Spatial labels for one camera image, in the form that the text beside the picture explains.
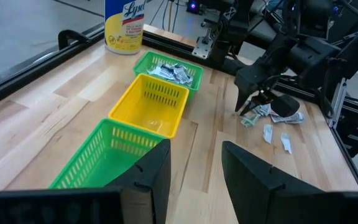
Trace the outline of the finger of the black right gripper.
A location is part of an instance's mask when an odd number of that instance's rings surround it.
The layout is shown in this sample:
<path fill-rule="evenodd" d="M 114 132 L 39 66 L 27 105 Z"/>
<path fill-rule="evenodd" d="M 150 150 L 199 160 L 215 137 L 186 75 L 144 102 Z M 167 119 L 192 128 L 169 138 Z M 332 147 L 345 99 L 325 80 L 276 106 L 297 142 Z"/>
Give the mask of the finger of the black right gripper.
<path fill-rule="evenodd" d="M 236 107 L 235 107 L 235 112 L 238 112 L 244 106 L 248 97 L 249 97 L 248 92 L 239 90 Z"/>
<path fill-rule="evenodd" d="M 241 111 L 240 115 L 243 116 L 251 110 L 255 109 L 257 106 L 266 105 L 271 102 L 271 97 L 267 96 L 265 93 L 259 93 L 256 96 L 253 96 L 248 103 L 246 103 L 244 109 Z"/>

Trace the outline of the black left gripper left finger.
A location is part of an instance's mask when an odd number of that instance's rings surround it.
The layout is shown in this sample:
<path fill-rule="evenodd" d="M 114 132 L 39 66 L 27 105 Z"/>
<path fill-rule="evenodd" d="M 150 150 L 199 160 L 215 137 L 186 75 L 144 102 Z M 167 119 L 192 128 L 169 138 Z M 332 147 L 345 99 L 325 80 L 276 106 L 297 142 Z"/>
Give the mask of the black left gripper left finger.
<path fill-rule="evenodd" d="M 0 191 L 0 224 L 164 224 L 170 146 L 164 139 L 104 187 Z"/>

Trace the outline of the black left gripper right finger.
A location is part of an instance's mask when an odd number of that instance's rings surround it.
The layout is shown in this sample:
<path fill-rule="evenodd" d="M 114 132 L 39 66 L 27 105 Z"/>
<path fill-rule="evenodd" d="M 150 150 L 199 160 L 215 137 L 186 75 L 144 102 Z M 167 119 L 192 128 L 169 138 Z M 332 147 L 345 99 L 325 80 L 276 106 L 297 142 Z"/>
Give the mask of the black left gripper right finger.
<path fill-rule="evenodd" d="M 230 141 L 221 159 L 239 224 L 358 224 L 358 192 L 325 192 Z"/>

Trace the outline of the white blue alcohol wipe packet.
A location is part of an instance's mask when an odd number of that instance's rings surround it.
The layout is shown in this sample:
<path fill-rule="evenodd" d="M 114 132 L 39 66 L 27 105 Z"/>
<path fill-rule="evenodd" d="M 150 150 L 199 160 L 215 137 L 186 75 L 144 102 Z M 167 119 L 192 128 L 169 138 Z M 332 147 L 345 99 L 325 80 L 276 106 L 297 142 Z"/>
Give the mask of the white blue alcohol wipe packet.
<path fill-rule="evenodd" d="M 178 77 L 181 84 L 191 85 L 193 82 L 193 76 L 189 75 L 184 67 L 178 69 Z"/>
<path fill-rule="evenodd" d="M 180 64 L 167 65 L 168 71 L 172 72 L 176 81 L 186 82 L 188 77 L 185 72 L 185 67 Z"/>
<path fill-rule="evenodd" d="M 148 70 L 148 73 L 150 75 L 156 75 L 162 78 L 169 79 L 172 77 L 172 73 L 168 67 L 166 67 L 164 64 L 156 65 L 154 68 L 151 68 Z"/>

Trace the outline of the green plastic slotted basket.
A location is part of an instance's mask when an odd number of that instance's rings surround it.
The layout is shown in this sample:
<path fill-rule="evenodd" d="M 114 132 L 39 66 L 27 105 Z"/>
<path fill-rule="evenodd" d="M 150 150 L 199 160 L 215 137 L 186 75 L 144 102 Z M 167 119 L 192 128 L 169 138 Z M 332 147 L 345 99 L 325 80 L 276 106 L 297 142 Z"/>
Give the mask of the green plastic slotted basket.
<path fill-rule="evenodd" d="M 153 51 L 146 52 L 140 60 L 135 64 L 133 71 L 135 73 L 135 76 L 138 76 L 140 73 L 148 74 L 149 70 L 155 68 L 158 63 L 161 64 L 168 64 L 168 65 L 174 65 L 179 64 L 183 65 L 187 69 L 187 74 L 193 78 L 190 84 L 181 84 L 184 87 L 187 87 L 189 89 L 189 97 L 188 102 L 190 102 L 195 93 L 199 90 L 202 77 L 203 77 L 203 68 L 195 65 L 193 63 L 185 62 L 183 60 L 179 60 L 177 58 L 169 57 L 164 54 L 160 54 Z"/>
<path fill-rule="evenodd" d="M 104 187 L 164 137 L 102 119 L 49 185 L 50 189 Z"/>

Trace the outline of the yellow plastic slotted basket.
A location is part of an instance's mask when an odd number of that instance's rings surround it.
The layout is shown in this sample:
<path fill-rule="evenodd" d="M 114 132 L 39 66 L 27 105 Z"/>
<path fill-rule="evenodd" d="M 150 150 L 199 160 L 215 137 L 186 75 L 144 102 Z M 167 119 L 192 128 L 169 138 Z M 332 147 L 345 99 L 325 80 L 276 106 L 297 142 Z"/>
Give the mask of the yellow plastic slotted basket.
<path fill-rule="evenodd" d="M 185 110 L 189 89 L 139 74 L 108 114 L 108 118 L 172 139 Z"/>

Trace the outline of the black electronics box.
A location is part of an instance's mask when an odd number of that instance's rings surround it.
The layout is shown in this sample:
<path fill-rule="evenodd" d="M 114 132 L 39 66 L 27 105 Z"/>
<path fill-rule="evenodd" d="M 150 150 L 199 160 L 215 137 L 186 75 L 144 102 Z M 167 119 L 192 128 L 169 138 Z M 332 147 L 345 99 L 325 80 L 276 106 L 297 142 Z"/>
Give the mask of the black electronics box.
<path fill-rule="evenodd" d="M 198 14 L 200 11 L 200 7 L 198 5 L 197 0 L 188 0 L 186 11 L 193 14 Z"/>

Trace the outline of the Lysol wipes canister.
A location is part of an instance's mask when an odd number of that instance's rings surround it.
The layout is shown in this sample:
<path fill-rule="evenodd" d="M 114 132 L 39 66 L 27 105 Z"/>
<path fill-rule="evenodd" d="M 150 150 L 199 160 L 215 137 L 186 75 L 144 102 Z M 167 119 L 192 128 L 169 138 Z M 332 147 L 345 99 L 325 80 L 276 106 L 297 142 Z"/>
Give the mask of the Lysol wipes canister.
<path fill-rule="evenodd" d="M 114 53 L 132 55 L 140 51 L 145 0 L 104 0 L 104 39 Z"/>

